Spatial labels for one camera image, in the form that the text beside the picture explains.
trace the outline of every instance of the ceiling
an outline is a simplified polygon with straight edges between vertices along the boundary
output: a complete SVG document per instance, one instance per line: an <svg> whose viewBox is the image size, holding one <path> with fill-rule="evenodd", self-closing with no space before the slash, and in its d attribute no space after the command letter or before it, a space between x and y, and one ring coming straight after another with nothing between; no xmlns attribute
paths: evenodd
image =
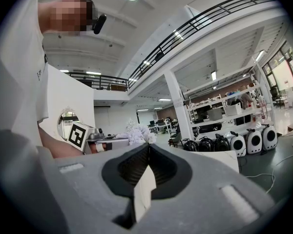
<svg viewBox="0 0 293 234"><path fill-rule="evenodd" d="M144 89L139 96L130 100L130 104L136 106L136 109L153 110L158 107L166 107L171 101L158 101L159 99L171 99L169 89L164 76L155 80L150 86Z"/></svg>
<svg viewBox="0 0 293 234"><path fill-rule="evenodd" d="M170 33L179 28L193 16L187 6L177 10L166 22L160 25L153 34L144 42L141 48L131 59L131 62L124 69L121 77L128 78L140 63L159 45Z"/></svg>
<svg viewBox="0 0 293 234"><path fill-rule="evenodd" d="M45 34L44 49L49 63L59 69L97 71L103 75L113 76L117 72L117 60L133 31L136 30L142 19L164 0L93 1L99 14L107 15L107 20L99 35L92 32L86 32L82 36Z"/></svg>
<svg viewBox="0 0 293 234"><path fill-rule="evenodd" d="M260 50L264 49L269 53L271 51L271 45L279 36L280 30L284 25L284 22L268 24L239 37L232 38L201 55L192 63L175 72L181 90L186 92L189 89L212 81L211 72L215 70L217 71L217 78L219 78L243 67L253 67L254 61L251 58L252 54L255 53L253 55L255 59ZM248 69L245 69L240 73L226 78L222 81L221 86L241 79L247 71ZM138 95L138 98L140 101L135 102L137 109L153 108L153 106L158 105L157 103L160 103L153 102L152 99L171 98L165 78L154 81ZM171 105L172 101L163 103L163 107Z"/></svg>
<svg viewBox="0 0 293 234"><path fill-rule="evenodd" d="M253 55L254 58L258 56L260 50L264 49L269 53L282 26L283 22L266 25L233 38L201 55L175 73L182 90L193 89L211 81L210 74L215 70L217 77L220 77L245 66L252 67L254 64L252 53L256 53Z"/></svg>

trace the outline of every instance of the white column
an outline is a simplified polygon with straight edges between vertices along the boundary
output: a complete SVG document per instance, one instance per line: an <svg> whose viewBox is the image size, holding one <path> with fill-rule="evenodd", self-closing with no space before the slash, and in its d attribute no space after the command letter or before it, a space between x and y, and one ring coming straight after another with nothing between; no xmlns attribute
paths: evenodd
<svg viewBox="0 0 293 234"><path fill-rule="evenodd" d="M164 75L165 75L165 79L168 85L168 89L169 89L172 101L174 102L180 99L181 98L181 95L179 93L180 87L177 82L175 74L171 70L168 70L164 73ZM186 106L175 106L175 103L174 103L174 108L178 118L178 124L179 124L182 139L189 138L191 140L194 140L193 131L189 125L189 118L186 112Z"/></svg>

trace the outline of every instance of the black bag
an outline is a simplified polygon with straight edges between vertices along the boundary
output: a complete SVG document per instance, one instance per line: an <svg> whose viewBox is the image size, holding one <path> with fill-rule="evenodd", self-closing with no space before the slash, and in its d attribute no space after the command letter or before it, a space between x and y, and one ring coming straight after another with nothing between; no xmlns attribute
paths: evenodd
<svg viewBox="0 0 293 234"><path fill-rule="evenodd" d="M222 135L216 134L215 152L223 152L230 150L230 143L227 138Z"/></svg>
<svg viewBox="0 0 293 234"><path fill-rule="evenodd" d="M183 139L183 141L186 141L184 144L184 150L189 151L189 152L198 152L199 151L199 145L188 138Z"/></svg>
<svg viewBox="0 0 293 234"><path fill-rule="evenodd" d="M200 152L214 152L214 142L210 139L204 136L200 139L199 144L199 151Z"/></svg>

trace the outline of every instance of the circular opening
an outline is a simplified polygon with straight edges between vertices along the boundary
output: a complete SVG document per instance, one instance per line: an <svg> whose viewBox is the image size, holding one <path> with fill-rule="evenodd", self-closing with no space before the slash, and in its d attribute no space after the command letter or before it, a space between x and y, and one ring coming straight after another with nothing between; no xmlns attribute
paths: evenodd
<svg viewBox="0 0 293 234"><path fill-rule="evenodd" d="M252 138L252 145L253 146L257 146L258 144L260 143L260 137L259 136L254 136L253 138Z"/></svg>
<svg viewBox="0 0 293 234"><path fill-rule="evenodd" d="M243 143L240 140L235 141L233 144L233 148L235 150L240 150L242 147L243 147Z"/></svg>
<svg viewBox="0 0 293 234"><path fill-rule="evenodd" d="M273 130L270 130L268 133L267 133L267 140L269 141L273 141L275 138L275 132Z"/></svg>
<svg viewBox="0 0 293 234"><path fill-rule="evenodd" d="M65 111L62 115L60 115L59 120L57 122L58 125L58 133L62 137L63 140L67 140L69 131L73 122L79 122L78 117L74 112Z"/></svg>

